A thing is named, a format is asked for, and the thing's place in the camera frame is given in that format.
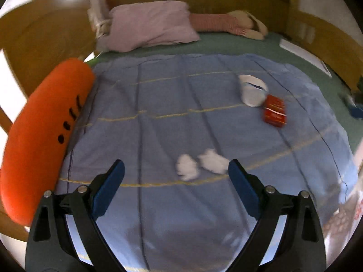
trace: striped cloth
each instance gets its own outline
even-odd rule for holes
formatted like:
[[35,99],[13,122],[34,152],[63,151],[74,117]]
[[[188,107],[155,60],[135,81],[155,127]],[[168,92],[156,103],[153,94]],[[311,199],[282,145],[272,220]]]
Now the striped cloth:
[[228,14],[194,14],[189,16],[192,27],[197,32],[229,32],[245,36],[247,29],[238,26],[238,20]]

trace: white sock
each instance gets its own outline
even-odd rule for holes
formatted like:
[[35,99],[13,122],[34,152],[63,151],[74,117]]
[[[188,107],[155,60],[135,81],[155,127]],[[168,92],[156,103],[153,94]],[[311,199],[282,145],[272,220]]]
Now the white sock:
[[196,179],[199,176],[197,162],[188,154],[182,154],[177,161],[177,173],[182,181]]
[[216,153],[214,149],[206,149],[198,156],[200,164],[206,170],[216,174],[225,174],[228,170],[228,159]]

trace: red box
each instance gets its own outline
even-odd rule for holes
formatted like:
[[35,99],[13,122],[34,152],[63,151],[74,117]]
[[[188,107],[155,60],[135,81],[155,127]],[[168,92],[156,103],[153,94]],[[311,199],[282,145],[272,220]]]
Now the red box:
[[284,101],[278,97],[267,95],[264,108],[264,121],[281,128],[286,124]]

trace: wooden bed frame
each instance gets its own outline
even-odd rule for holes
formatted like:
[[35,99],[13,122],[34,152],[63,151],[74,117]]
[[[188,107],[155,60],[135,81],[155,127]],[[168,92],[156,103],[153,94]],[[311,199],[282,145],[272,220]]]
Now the wooden bed frame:
[[[116,5],[156,0],[110,0]],[[298,10],[299,0],[181,0],[194,13],[247,10],[272,32],[285,34],[321,58],[352,89],[363,73],[363,49],[330,23]],[[61,61],[85,59],[95,49],[87,10],[89,0],[33,0],[0,19],[0,49],[21,90],[29,97]],[[9,132],[11,121],[0,108],[0,125]],[[11,222],[1,208],[0,232],[26,240],[24,229]]]

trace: blue bedsheet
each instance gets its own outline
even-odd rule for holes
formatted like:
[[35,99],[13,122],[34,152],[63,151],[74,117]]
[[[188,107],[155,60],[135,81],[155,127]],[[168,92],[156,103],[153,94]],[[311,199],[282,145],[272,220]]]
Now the blue bedsheet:
[[[357,180],[344,129],[294,66],[252,54],[158,55],[99,63],[94,73],[57,191],[72,192],[124,161],[125,178],[97,224],[128,271],[223,271],[253,230],[256,221],[227,175],[200,169],[198,179],[180,181],[181,154],[198,161],[212,148],[281,193],[308,190],[322,224]],[[240,74],[262,79],[284,99],[285,127],[264,123],[261,108],[241,102]],[[89,262],[71,217],[69,226]],[[283,226],[281,218],[264,261]]]

